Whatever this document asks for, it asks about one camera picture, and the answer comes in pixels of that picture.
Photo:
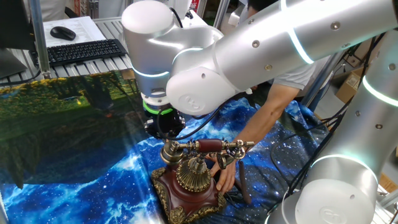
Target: human arm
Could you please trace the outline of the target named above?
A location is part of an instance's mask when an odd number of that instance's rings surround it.
[[[254,141],[256,144],[261,141],[271,130],[275,122],[281,116],[283,110],[296,97],[300,90],[280,84],[273,84],[269,91],[267,101],[249,120],[244,129],[236,136],[234,141]],[[214,176],[220,169],[216,162],[210,170],[211,176]],[[217,190],[225,193],[232,189],[235,181],[236,161],[221,171],[220,179],[217,183]]]

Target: white robotic arm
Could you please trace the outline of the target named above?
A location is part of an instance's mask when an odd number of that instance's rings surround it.
[[[281,0],[222,39],[210,26],[180,29],[156,1],[129,6],[122,22],[140,91],[192,115],[397,26],[392,0]]]
[[[212,27],[177,27],[169,9],[155,1],[129,6],[122,23],[149,110],[173,106],[200,115],[247,88],[397,27],[394,1],[281,0],[223,38]],[[269,224],[371,222],[382,165],[398,145],[397,40],[398,32],[387,35],[306,186]]]

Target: black keyboard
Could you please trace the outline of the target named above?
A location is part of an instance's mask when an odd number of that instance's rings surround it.
[[[50,66],[82,63],[87,60],[125,55],[127,52],[117,39],[99,40],[47,48]],[[33,63],[39,66],[37,52],[29,51]]]

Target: monitor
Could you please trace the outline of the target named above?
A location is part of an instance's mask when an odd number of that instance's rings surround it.
[[[34,40],[22,0],[0,0],[0,49],[35,50]]]
[[[0,0],[0,79],[27,68],[8,49],[35,50],[22,0]]]

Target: blue galaxy tablecloth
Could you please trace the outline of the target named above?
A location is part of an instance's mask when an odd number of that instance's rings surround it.
[[[232,100],[192,138],[231,141],[258,108],[250,106],[245,98]],[[205,119],[189,120],[181,135],[191,132]],[[271,147],[318,122],[307,108],[291,102],[264,140],[243,159],[252,205],[243,204],[233,189],[232,201],[227,199],[222,212],[195,223],[264,223],[267,209],[281,199],[287,188],[272,165]],[[288,178],[292,179],[305,164],[326,132],[326,128],[314,129],[280,145],[275,158]],[[104,140],[93,147],[95,150],[85,151],[84,162],[76,159],[78,162],[59,166],[79,155],[79,148],[43,156],[34,174],[25,172],[22,189],[7,172],[0,172],[0,182],[6,183],[0,185],[0,192],[10,223],[166,223],[150,181],[151,172],[165,165],[159,156],[162,142],[144,137],[134,143],[131,138],[127,133]]]

